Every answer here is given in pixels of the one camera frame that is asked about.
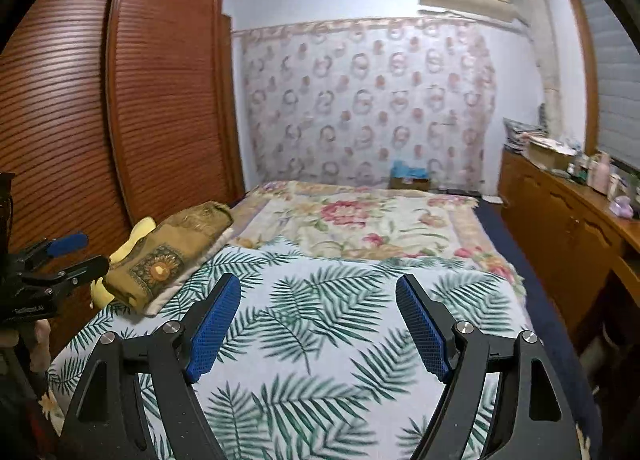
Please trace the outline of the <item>golden brown patterned garment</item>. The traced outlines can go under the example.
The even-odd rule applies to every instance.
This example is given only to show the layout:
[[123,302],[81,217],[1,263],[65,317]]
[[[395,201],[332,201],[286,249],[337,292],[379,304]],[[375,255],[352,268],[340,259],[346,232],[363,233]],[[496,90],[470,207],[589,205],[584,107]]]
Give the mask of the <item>golden brown patterned garment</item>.
[[105,290],[143,315],[160,289],[206,253],[232,224],[231,210],[215,201],[172,214],[111,264],[103,279]]

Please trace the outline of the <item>beige pillow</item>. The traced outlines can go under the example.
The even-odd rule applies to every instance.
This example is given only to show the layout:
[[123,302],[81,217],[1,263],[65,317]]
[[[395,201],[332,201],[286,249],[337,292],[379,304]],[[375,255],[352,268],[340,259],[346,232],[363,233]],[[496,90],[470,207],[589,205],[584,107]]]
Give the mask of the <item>beige pillow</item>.
[[160,293],[142,310],[145,317],[154,317],[170,301],[170,299],[183,287],[186,280],[190,279],[208,260],[218,253],[232,238],[233,229],[227,228],[215,241],[212,247],[189,265],[184,272],[180,272],[176,279],[170,280],[167,287],[162,287]]

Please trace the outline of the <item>green palm leaf sheet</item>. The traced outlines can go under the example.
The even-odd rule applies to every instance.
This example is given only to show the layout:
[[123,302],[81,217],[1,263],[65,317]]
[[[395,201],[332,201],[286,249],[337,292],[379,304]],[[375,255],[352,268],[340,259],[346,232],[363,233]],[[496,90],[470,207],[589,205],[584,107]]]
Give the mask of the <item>green palm leaf sheet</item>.
[[310,258],[277,238],[260,249],[226,246],[155,317],[108,304],[54,358],[50,389],[66,407],[103,333],[144,336],[181,318],[224,274],[240,306],[195,393],[230,459],[407,459],[442,394],[395,301],[416,277],[451,315],[513,338],[529,316],[510,284],[461,258],[353,261]]

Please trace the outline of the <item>floral bed quilt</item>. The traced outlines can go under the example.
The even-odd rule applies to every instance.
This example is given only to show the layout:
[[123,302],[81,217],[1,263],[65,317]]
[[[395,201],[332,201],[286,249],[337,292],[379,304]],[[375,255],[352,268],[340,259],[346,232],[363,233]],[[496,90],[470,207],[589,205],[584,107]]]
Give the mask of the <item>floral bed quilt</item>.
[[489,238],[473,197],[278,180],[254,188],[232,214],[236,246],[283,237],[314,258],[458,258],[526,298],[524,278]]

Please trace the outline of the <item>navy blue mattress edge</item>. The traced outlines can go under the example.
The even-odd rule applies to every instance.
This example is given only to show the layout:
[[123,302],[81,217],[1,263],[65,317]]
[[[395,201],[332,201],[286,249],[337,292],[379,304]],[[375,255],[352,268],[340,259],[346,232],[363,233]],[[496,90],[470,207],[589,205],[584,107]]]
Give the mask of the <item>navy blue mattress edge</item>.
[[537,336],[544,342],[584,441],[590,441],[589,457],[599,458],[603,431],[600,412],[558,310],[544,292],[536,272],[503,223],[498,206],[480,200],[474,212],[498,253],[524,278],[525,306],[529,318]]

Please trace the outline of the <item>blue item on box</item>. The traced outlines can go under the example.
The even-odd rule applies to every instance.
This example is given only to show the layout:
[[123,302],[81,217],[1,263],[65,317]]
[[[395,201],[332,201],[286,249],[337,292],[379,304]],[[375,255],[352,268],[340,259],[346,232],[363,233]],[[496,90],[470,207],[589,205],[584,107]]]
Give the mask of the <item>blue item on box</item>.
[[390,169],[390,177],[398,180],[428,180],[430,176],[426,168],[410,166],[405,161],[396,160]]

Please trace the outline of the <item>long wooden sideboard cabinet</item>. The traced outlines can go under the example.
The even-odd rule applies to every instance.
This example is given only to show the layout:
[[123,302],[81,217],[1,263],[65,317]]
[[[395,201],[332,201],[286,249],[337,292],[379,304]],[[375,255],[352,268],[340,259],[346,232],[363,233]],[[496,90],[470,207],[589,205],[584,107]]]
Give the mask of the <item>long wooden sideboard cabinet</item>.
[[574,347],[596,332],[597,302],[616,278],[639,304],[639,223],[622,220],[587,186],[504,150],[501,217],[558,309]]

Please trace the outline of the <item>brown louvered wooden wardrobe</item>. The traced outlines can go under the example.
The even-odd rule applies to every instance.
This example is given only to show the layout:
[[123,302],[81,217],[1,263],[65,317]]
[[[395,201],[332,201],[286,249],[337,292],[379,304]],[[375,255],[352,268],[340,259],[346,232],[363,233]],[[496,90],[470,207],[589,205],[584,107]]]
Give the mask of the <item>brown louvered wooden wardrobe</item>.
[[245,186],[223,0],[35,0],[1,54],[12,250],[75,232],[83,258]]

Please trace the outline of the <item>cardboard box on cabinet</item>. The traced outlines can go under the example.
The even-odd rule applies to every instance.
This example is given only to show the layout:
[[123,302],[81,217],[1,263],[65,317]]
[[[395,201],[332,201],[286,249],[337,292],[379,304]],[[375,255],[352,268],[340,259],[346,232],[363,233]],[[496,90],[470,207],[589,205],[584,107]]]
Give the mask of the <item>cardboard box on cabinet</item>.
[[547,170],[566,170],[577,151],[562,142],[547,137],[532,136],[527,143],[525,157]]

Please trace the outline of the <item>purple small item on cabinet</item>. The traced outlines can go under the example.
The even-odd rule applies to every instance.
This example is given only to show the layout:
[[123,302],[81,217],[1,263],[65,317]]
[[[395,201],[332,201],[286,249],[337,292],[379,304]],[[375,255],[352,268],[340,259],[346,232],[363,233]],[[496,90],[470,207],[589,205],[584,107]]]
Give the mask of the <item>purple small item on cabinet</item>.
[[627,196],[615,197],[608,206],[608,209],[623,220],[631,220],[634,217],[634,209],[631,206],[631,200]]

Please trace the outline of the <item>pink bottle on cabinet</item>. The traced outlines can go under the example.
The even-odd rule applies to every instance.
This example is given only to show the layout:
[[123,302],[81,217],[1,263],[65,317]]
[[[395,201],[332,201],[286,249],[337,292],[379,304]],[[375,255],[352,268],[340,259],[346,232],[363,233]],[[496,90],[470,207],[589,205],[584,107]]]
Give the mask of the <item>pink bottle on cabinet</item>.
[[608,185],[610,184],[611,174],[611,157],[606,152],[600,152],[594,157],[592,173],[592,188],[599,194],[608,194]]

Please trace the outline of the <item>floral patterned curtain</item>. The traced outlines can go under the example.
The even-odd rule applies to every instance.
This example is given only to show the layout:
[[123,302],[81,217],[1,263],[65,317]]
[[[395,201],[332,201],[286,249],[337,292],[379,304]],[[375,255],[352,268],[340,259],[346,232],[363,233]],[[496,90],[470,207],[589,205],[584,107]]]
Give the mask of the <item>floral patterned curtain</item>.
[[395,164],[477,191],[496,72],[465,18],[286,24],[240,36],[261,180],[384,186]]

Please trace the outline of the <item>grey window blind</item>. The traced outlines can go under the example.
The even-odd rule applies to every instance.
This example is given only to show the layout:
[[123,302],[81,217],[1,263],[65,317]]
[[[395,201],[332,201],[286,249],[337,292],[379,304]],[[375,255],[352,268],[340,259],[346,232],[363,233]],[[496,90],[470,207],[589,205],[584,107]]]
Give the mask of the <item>grey window blind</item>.
[[640,56],[605,0],[580,0],[598,80],[598,148],[615,160],[639,167]]

